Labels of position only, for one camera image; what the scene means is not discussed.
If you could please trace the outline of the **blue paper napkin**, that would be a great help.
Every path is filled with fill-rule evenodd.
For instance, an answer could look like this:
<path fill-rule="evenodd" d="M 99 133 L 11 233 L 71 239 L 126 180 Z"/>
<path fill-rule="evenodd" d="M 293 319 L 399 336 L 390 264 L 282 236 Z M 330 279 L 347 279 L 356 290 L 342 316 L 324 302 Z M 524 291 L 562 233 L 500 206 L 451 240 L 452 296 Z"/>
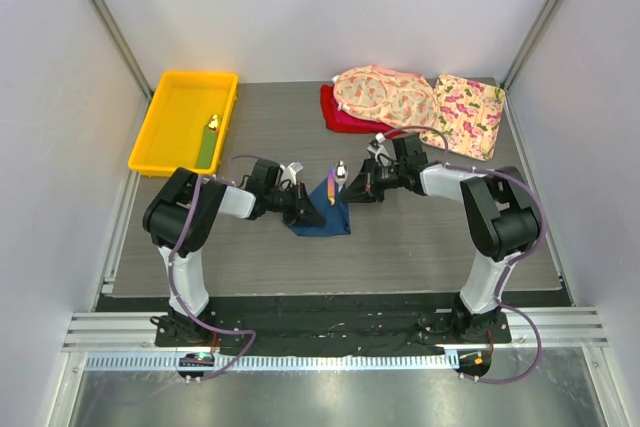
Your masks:
<path fill-rule="evenodd" d="M 301 237 L 333 237 L 351 234 L 351 221 L 349 206 L 336 197 L 331 204 L 328 198 L 328 179 L 325 178 L 309 195 L 312 205 L 323 215 L 326 224 L 324 226 L 296 226 L 288 225 L 288 228 Z"/>

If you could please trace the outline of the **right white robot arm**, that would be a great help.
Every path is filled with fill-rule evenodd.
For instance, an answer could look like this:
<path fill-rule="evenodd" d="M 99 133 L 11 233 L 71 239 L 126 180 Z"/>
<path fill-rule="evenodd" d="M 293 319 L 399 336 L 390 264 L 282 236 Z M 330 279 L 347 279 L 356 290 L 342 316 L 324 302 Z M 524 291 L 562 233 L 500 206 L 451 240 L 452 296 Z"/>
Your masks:
<path fill-rule="evenodd" d="M 379 134 L 355 179 L 342 190 L 345 203 L 384 200 L 390 189 L 460 202 L 476 253 L 466 283 L 454 298 L 445 332 L 472 342 L 484 336 L 502 310 L 514 267 L 546 236 L 546 218 L 535 193 L 516 169 L 487 170 L 428 160 L 416 133 L 392 139 L 395 156 Z"/>

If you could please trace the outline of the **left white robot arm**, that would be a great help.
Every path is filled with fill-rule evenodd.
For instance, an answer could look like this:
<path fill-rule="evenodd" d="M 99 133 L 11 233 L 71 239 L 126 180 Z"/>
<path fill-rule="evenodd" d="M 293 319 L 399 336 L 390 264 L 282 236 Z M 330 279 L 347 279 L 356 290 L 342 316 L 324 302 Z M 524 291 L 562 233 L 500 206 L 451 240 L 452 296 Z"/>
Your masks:
<path fill-rule="evenodd" d="M 204 284 L 202 249 L 220 215 L 256 220 L 278 213 L 293 227 L 323 227 L 302 182 L 281 164 L 257 158 L 240 185 L 178 168 L 147 207 L 143 229 L 158 248 L 167 273 L 168 313 L 152 320 L 159 337 L 200 346 L 216 334 L 210 295 Z"/>

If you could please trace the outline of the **iridescent rainbow knife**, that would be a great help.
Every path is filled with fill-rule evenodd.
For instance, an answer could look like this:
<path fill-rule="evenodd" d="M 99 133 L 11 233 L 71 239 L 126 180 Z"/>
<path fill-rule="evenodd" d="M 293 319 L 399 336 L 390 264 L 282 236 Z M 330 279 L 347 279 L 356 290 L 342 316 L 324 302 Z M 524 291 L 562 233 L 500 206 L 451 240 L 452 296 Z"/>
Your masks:
<path fill-rule="evenodd" d="M 336 203 L 336 182 L 335 182 L 335 169 L 331 166 L 327 174 L 327 199 L 330 206 L 334 206 Z"/>

